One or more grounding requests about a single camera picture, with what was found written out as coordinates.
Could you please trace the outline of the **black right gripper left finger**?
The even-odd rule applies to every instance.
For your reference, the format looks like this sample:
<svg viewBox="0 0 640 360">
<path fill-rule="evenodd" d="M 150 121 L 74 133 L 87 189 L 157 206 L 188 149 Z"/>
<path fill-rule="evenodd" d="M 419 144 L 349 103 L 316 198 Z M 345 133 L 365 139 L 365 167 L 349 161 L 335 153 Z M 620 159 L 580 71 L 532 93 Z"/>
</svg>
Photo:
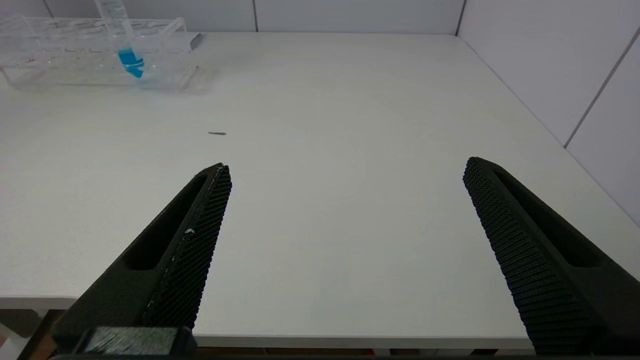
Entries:
<svg viewBox="0 0 640 360">
<path fill-rule="evenodd" d="M 232 188 L 221 162 L 197 173 L 55 324 L 58 348 L 98 327 L 192 330 Z"/>
</svg>

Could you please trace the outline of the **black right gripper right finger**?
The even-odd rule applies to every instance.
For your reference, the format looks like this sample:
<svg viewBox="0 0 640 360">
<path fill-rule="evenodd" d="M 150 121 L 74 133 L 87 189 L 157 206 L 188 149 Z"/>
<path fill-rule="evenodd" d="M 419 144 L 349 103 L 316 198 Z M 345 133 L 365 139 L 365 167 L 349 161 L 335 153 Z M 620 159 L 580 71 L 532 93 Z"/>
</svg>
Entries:
<svg viewBox="0 0 640 360">
<path fill-rule="evenodd" d="M 462 176 L 539 355 L 638 356 L 640 283 L 498 164 Z"/>
</svg>

